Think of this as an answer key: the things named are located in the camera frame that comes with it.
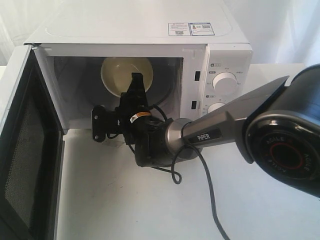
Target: microwave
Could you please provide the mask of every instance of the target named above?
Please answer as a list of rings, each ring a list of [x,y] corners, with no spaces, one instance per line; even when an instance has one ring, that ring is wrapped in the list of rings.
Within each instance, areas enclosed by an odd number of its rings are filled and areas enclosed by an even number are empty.
[[[252,48],[222,0],[69,0],[17,46],[0,80],[0,229],[55,239],[63,136],[114,110],[107,58],[147,58],[146,92],[170,118],[195,120],[241,94]]]

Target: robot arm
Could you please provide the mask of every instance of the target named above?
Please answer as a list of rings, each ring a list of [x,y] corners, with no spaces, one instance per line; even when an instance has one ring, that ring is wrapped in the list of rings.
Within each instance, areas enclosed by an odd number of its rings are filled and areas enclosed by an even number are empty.
[[[235,142],[248,163],[256,162],[275,179],[320,197],[320,65],[300,72],[290,86],[285,86],[288,77],[279,78],[195,121],[153,117],[144,91],[139,92],[144,102],[133,106],[133,87],[142,82],[134,74],[115,112],[97,121],[101,106],[93,109],[93,139],[97,134],[123,133],[127,144],[135,144],[135,160],[141,167],[170,167],[185,145],[201,150]],[[122,105],[125,98],[131,98],[130,106]],[[177,162],[195,157],[192,149],[184,149]]]

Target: microwave door window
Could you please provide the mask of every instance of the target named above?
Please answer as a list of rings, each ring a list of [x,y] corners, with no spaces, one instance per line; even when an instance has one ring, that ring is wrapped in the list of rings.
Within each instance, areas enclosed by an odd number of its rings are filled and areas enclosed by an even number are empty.
[[[23,67],[0,135],[0,229],[53,239],[63,131],[32,51]]]

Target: open microwave door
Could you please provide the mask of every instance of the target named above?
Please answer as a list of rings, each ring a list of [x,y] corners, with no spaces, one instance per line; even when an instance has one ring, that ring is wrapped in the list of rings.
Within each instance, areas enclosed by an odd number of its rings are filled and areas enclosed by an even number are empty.
[[[56,232],[63,129],[31,48],[15,48],[0,80],[1,239]]]

